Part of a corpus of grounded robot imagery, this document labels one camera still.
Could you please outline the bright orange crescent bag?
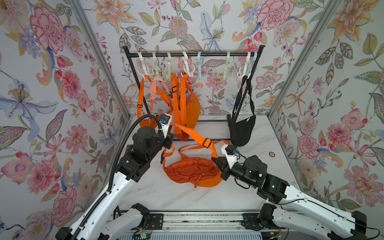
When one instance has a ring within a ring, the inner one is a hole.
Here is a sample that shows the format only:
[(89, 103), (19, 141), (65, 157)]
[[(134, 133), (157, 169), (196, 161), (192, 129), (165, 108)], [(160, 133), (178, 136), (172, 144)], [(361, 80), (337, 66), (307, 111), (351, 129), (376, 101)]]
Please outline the bright orange crescent bag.
[(162, 152), (161, 164), (166, 175), (173, 182), (178, 184), (191, 183), (195, 188), (212, 188), (217, 186), (221, 181), (221, 171), (217, 165), (211, 160), (200, 157), (189, 157), (184, 154), (185, 151), (200, 150), (203, 146), (199, 144), (186, 145), (178, 150), (181, 160), (169, 166), (166, 166), (166, 157), (170, 157), (175, 152)]

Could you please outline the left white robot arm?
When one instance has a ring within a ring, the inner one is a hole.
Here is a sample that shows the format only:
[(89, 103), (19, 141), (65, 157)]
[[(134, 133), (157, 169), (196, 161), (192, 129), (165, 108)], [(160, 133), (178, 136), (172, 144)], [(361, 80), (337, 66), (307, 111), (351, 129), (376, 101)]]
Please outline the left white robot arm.
[(85, 215), (70, 227), (61, 228), (57, 240), (116, 240), (131, 229), (147, 226), (150, 210), (141, 204), (133, 205), (126, 214), (109, 221), (120, 201), (150, 168), (153, 158), (173, 143), (170, 124), (160, 128), (142, 127), (133, 135), (133, 144), (126, 153), (118, 152), (109, 184), (93, 202)]

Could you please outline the orange bag with long straps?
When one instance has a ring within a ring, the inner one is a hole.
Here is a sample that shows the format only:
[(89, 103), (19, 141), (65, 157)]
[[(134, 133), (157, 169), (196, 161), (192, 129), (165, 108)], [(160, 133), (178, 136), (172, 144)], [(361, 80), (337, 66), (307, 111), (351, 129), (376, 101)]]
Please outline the orange bag with long straps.
[(188, 77), (188, 74), (181, 77), (171, 75), (173, 119), (175, 124), (194, 129), (200, 117), (201, 105), (188, 84)]

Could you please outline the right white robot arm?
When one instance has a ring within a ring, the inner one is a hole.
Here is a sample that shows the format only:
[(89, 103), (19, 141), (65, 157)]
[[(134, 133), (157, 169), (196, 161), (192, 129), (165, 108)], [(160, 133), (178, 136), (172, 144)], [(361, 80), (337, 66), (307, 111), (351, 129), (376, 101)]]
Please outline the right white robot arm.
[(262, 229), (290, 229), (320, 240), (368, 240), (367, 216), (359, 211), (352, 213), (331, 207), (288, 182), (268, 174), (267, 165), (257, 156), (244, 163), (237, 156), (213, 158), (222, 172), (221, 178), (234, 177), (257, 190), (267, 202), (260, 212), (244, 220), (243, 225), (256, 231)]

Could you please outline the dark orange zip bag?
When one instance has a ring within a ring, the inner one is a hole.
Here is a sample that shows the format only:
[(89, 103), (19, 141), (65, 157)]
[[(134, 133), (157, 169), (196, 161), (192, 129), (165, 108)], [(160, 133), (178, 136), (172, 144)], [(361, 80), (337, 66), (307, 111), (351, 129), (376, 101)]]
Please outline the dark orange zip bag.
[[(181, 157), (181, 160), (169, 166), (166, 166), (166, 157), (173, 155), (175, 152), (175, 146), (171, 146), (172, 151), (169, 153), (166, 151), (162, 152), (161, 164), (163, 165), (163, 170), (166, 175), (172, 181), (178, 184), (191, 183), (195, 188), (212, 188), (220, 184), (220, 182), (223, 180), (221, 178), (222, 171), (212, 159), (218, 158), (216, 145), (218, 143), (228, 145), (229, 142), (225, 140), (213, 141), (209, 138), (201, 136), (195, 130), (179, 124), (173, 124), (173, 126), (176, 129), (187, 133), (196, 142), (196, 144), (187, 145), (180, 148), (178, 153)], [(188, 150), (199, 150), (203, 148), (212, 152), (210, 159), (201, 157), (188, 157), (184, 154), (184, 152)]]

